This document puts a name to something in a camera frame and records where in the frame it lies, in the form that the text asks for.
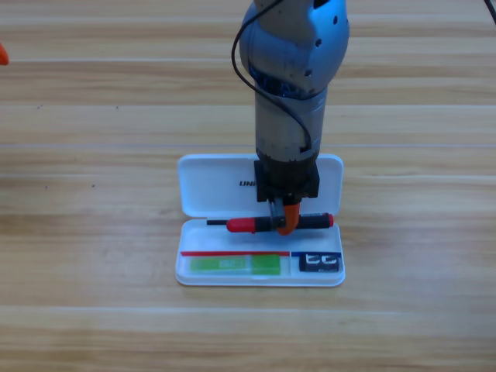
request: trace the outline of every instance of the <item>orange object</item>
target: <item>orange object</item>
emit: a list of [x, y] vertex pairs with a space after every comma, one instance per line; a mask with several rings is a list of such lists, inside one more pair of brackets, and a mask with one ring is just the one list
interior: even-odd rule
[[8, 65], [9, 64], [9, 55], [7, 54], [7, 50], [0, 44], [0, 64]]
[[286, 227], [281, 227], [277, 231], [282, 236], [287, 236], [296, 230], [300, 220], [300, 203], [295, 205], [286, 205], [284, 207], [284, 214], [286, 215]]

